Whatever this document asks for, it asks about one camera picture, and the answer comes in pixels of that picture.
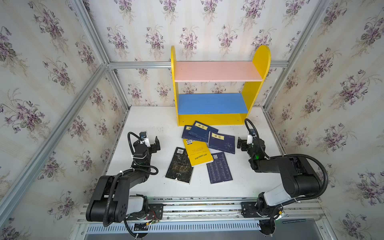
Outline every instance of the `dark blue book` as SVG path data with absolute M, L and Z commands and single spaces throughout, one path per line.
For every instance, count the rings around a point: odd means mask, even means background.
M 204 142 L 204 139 L 202 139 L 200 137 L 195 137 L 195 136 L 189 134 L 189 131 L 191 130 L 191 128 L 192 128 L 191 125 L 185 125 L 181 138 L 182 139 L 188 139 L 188 140 L 195 140 L 195 141 Z
M 213 162 L 207 164 L 209 180 L 211 184 L 232 181 L 231 171 L 223 152 L 212 153 Z
M 209 132 L 217 133 L 218 129 L 198 121 L 195 121 L 191 127 L 191 130 L 189 130 L 190 135 L 201 138 L 201 141 L 203 142 L 208 142 Z
M 208 148 L 235 154 L 235 136 L 211 132 Z

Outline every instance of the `yellow title label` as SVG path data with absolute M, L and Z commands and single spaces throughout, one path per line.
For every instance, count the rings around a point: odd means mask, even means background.
M 202 128 L 202 129 L 204 129 L 204 130 L 207 130 L 208 129 L 208 127 L 207 126 L 205 126 L 205 125 L 202 125 L 202 124 L 200 124 L 200 123 L 195 123 L 195 126 L 196 127 L 199 127 L 199 128 Z
M 222 136 L 222 135 L 217 135 L 216 133 L 212 133 L 212 137 L 217 138 L 217 139 L 224 140 L 224 136 Z

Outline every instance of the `book cover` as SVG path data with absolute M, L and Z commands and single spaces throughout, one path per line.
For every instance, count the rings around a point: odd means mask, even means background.
M 190 184 L 193 167 L 185 148 L 177 147 L 169 165 L 166 178 Z
M 218 130 L 214 127 L 205 125 L 198 121 L 195 121 L 195 123 L 191 127 L 191 130 L 189 130 L 190 135 L 200 137 L 204 140 L 204 142 L 208 142 L 209 132 L 217 133 Z
M 208 147 L 235 154 L 235 136 L 211 132 L 209 134 Z
M 191 166 L 213 162 L 213 158 L 205 142 L 184 139 L 184 146 L 187 150 Z
M 207 164 L 209 180 L 211 184 L 232 181 L 231 171 L 223 152 L 212 153 L 214 161 Z
M 185 125 L 181 138 L 204 142 L 204 139 L 202 139 L 200 137 L 195 137 L 195 136 L 189 134 L 189 130 L 191 130 L 191 128 L 192 128 L 191 125 Z

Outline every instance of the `bookshelf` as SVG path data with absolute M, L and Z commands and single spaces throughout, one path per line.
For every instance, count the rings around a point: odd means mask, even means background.
M 252 61 L 176 61 L 171 47 L 172 82 L 177 125 L 195 121 L 207 125 L 242 125 L 263 86 L 271 64 L 268 46 L 260 46 Z M 179 94 L 183 82 L 245 82 L 241 93 Z

